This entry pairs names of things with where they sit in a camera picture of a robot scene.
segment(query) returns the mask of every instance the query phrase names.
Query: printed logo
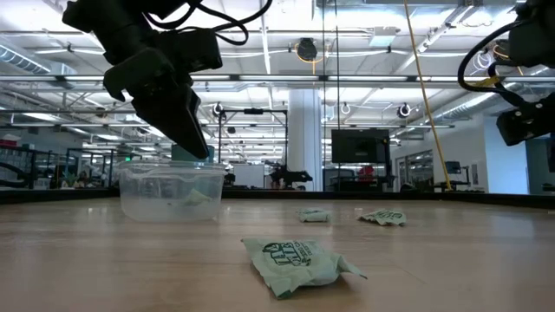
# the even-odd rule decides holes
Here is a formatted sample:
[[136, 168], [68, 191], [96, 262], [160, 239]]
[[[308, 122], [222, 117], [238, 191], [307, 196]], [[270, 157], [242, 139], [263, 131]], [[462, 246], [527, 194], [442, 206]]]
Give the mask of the printed logo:
[[270, 254], [277, 265], [293, 266], [309, 266], [309, 256], [312, 255], [309, 247], [299, 242], [270, 243], [262, 249], [262, 252]]

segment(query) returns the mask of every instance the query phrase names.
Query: wall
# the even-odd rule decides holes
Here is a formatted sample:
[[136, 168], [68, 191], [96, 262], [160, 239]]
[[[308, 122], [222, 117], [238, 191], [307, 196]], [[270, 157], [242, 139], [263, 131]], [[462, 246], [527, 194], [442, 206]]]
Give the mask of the wall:
[[[471, 188], [488, 192], [488, 178], [486, 169], [486, 150], [484, 143], [483, 118], [481, 115], [474, 116], [471, 120], [454, 122], [455, 128], [438, 129], [441, 148], [445, 161], [459, 161], [461, 166], [478, 166], [478, 183], [474, 184], [472, 170], [469, 173]], [[394, 175], [398, 174], [396, 160], [400, 157], [428, 150], [434, 151], [434, 182], [445, 181], [445, 175], [441, 165], [440, 154], [437, 150], [434, 134], [429, 131], [425, 134], [424, 141], [402, 141], [401, 147], [392, 147], [391, 159], [394, 166]], [[451, 180], [464, 181], [464, 171], [461, 175], [450, 175]]]
[[507, 146], [496, 122], [494, 117], [484, 119], [489, 192], [528, 194], [526, 143]]
[[528, 160], [528, 185], [532, 195], [552, 195], [544, 192], [542, 185], [555, 185], [555, 173], [549, 172], [547, 159], [547, 143], [549, 140], [536, 139], [526, 142], [526, 157]]

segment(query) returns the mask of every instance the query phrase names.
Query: person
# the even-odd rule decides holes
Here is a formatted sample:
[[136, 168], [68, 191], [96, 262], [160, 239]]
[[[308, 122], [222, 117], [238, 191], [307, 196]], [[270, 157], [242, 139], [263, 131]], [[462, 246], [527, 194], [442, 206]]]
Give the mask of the person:
[[374, 167], [364, 166], [361, 170], [358, 171], [359, 181], [363, 182], [373, 182], [374, 181]]
[[283, 176], [283, 171], [281, 166], [275, 166], [274, 172], [270, 174], [271, 178], [271, 189], [279, 190], [281, 189], [281, 178]]
[[87, 187], [87, 183], [88, 183], [87, 172], [82, 171], [81, 173], [79, 173], [79, 178], [73, 184], [73, 187], [74, 188], [85, 188], [85, 187]]

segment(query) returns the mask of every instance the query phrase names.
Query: white column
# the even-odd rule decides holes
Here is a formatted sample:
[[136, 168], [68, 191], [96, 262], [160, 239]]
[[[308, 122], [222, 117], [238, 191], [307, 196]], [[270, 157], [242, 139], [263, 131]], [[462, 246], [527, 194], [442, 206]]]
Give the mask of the white column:
[[317, 89], [289, 91], [289, 146], [287, 166], [290, 171], [306, 171], [312, 182], [308, 192], [322, 191], [322, 101]]

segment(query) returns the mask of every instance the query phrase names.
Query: ceiling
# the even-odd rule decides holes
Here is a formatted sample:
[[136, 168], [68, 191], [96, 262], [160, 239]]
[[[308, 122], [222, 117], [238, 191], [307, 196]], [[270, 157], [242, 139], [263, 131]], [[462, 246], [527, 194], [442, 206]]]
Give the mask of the ceiling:
[[[309, 0], [275, 0], [270, 10], [264, 15], [267, 35], [262, 29], [262, 19], [246, 25], [250, 31], [250, 40], [245, 46], [236, 47], [223, 41], [219, 42], [224, 57], [224, 66], [217, 70], [196, 73], [198, 75], [416, 75], [416, 66], [411, 59], [411, 40], [402, 6], [388, 3], [396, 1], [381, 1], [382, 4], [353, 5], [363, 1], [346, 0], [339, 3], [349, 4], [338, 7], [337, 18], [334, 14], [322, 13], [327, 10], [313, 10], [313, 2]], [[91, 35], [83, 34], [62, 23], [61, 12], [67, 1], [61, 0], [3, 0], [0, 11], [0, 39], [13, 47], [22, 49], [38, 62], [60, 62], [73, 68], [78, 75], [102, 75], [110, 65], [101, 55], [102, 48]], [[453, 28], [443, 28], [446, 18], [456, 9], [458, 1], [418, 1], [419, 5], [410, 7], [411, 21], [415, 31], [417, 45], [428, 41], [420, 49], [422, 73], [426, 76], [449, 75], [455, 76], [463, 55], [489, 33], [499, 26], [507, 24], [516, 17], [512, 7], [516, 1], [495, 1], [496, 6], [486, 6], [477, 10], [464, 23], [456, 23]], [[214, 10], [226, 13], [236, 18], [249, 16], [259, 10], [257, 1], [234, 0], [205, 0], [203, 4]], [[179, 18], [187, 7], [176, 11], [168, 20]], [[221, 20], [207, 16], [202, 12], [195, 14], [187, 21], [187, 25], [199, 27], [214, 27], [220, 25]], [[370, 47], [379, 37], [378, 29], [395, 29], [395, 37], [390, 42], [392, 53], [385, 48]], [[227, 36], [240, 40], [242, 34], [231, 31]], [[302, 37], [310, 37], [315, 41], [319, 57], [323, 60], [315, 64], [301, 62], [289, 48], [295, 47]], [[264, 53], [267, 43], [268, 53]], [[75, 51], [63, 51], [71, 46]], [[480, 70], [480, 62], [487, 62], [487, 57], [476, 60], [467, 69], [468, 75], [484, 75]], [[19, 68], [0, 62], [2, 75], [29, 75]], [[80, 88], [95, 88], [93, 93], [68, 91], [67, 89], [49, 85], [47, 83], [2, 82], [1, 89], [7, 96], [14, 92], [32, 96], [34, 101], [11, 104], [3, 102], [4, 108], [17, 109], [69, 109], [93, 110], [104, 107], [114, 110], [132, 110], [129, 103], [119, 103], [102, 90], [101, 85], [92, 82], [76, 84]], [[326, 116], [329, 122], [344, 124], [379, 123], [388, 125], [405, 125], [417, 122], [423, 118], [422, 93], [417, 84], [393, 85], [386, 81], [376, 86], [365, 86], [363, 83], [352, 85], [328, 82], [304, 84], [302, 88], [317, 88], [321, 97], [325, 94]], [[300, 88], [295, 83], [238, 83], [235, 81], [198, 82], [195, 90], [203, 104], [199, 109], [199, 120], [202, 123], [214, 122], [212, 108], [220, 103], [227, 109], [241, 109], [245, 107], [262, 107], [286, 109], [289, 100], [289, 90]], [[466, 96], [467, 93], [457, 87], [428, 88], [432, 111], [441, 112], [442, 108], [453, 101]], [[348, 105], [347, 114], [337, 116], [336, 108]], [[414, 110], [409, 119], [401, 120], [396, 115], [396, 109], [404, 103]], [[65, 114], [61, 116], [65, 121], [73, 123], [125, 123], [141, 122], [130, 114], [110, 114], [99, 118], [93, 114]], [[39, 122], [29, 116], [17, 116], [17, 122]], [[272, 123], [275, 118], [271, 115], [251, 116], [238, 114], [233, 122], [243, 123]], [[106, 132], [104, 129], [81, 128], [87, 133]], [[213, 144], [216, 141], [206, 131], [206, 137]], [[163, 136], [147, 133], [141, 134], [134, 128], [117, 129], [110, 132], [128, 141], [166, 142]], [[265, 129], [237, 129], [232, 137], [279, 137], [284, 136], [283, 128]], [[270, 143], [259, 147], [274, 150]]]

